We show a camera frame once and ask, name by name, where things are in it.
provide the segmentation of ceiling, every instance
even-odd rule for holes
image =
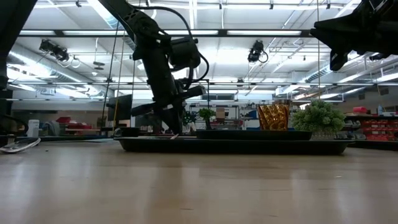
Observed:
[[[82,7],[76,7],[75,1],[71,0],[38,0],[24,30],[112,29],[101,17],[99,10],[92,7],[92,2],[93,0],[80,1]],[[133,5],[138,5],[139,2],[129,1]],[[220,2],[223,5],[222,10],[218,8]],[[351,13],[360,0],[331,0],[330,9],[326,9],[326,0],[320,0],[319,10],[316,10],[316,0],[274,0],[273,2],[273,10],[269,9],[270,1],[261,0],[153,0],[150,4],[175,9],[188,21],[191,29],[311,29],[317,20],[332,19]],[[145,11],[145,13],[151,16],[154,12]],[[177,16],[167,11],[158,10],[154,19],[162,29],[185,28]],[[121,82],[131,82],[133,75],[136,77],[135,82],[146,81],[145,71],[138,68],[141,63],[134,63],[129,59],[133,51],[122,38],[117,38],[116,41],[113,37],[99,38],[97,49],[96,38],[87,37],[19,37],[16,44],[56,63],[53,57],[39,50],[42,39],[51,40],[68,49],[70,55],[78,58],[80,66],[77,68],[69,66],[67,69],[87,80],[103,82],[111,74],[114,81],[118,81],[118,76],[121,76]],[[265,46],[270,44],[266,48],[269,61],[252,67],[247,57],[249,49],[256,40],[263,41]],[[300,82],[309,76],[310,72],[318,70],[318,60],[320,68],[327,66],[330,54],[330,49],[326,45],[319,43],[318,46],[316,39],[306,38],[199,37],[198,41],[199,51],[210,63],[207,78],[214,82],[236,82],[238,78],[244,78],[245,82]],[[105,63],[104,70],[96,76],[92,74],[95,67],[94,61]],[[365,65],[364,59],[353,60],[341,71],[322,77],[322,82],[339,82],[343,78],[380,63],[382,62],[369,62]],[[199,66],[198,75],[201,75],[205,68],[205,64],[202,63]],[[182,78],[185,73],[175,75]],[[132,87],[123,85],[121,88],[131,89]],[[275,90],[276,88],[277,86],[259,86],[257,90]],[[115,90],[117,86],[111,86],[111,89]],[[311,89],[299,88],[298,90],[300,91],[296,94]]]

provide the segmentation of white container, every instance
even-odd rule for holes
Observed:
[[[39,120],[29,120],[27,136],[30,138],[37,138],[39,136]]]

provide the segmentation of computer monitor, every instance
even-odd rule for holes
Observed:
[[[109,103],[106,104],[108,107],[108,121],[115,119],[116,124],[122,120],[130,120],[131,108],[132,108],[132,95],[119,96],[110,98]]]

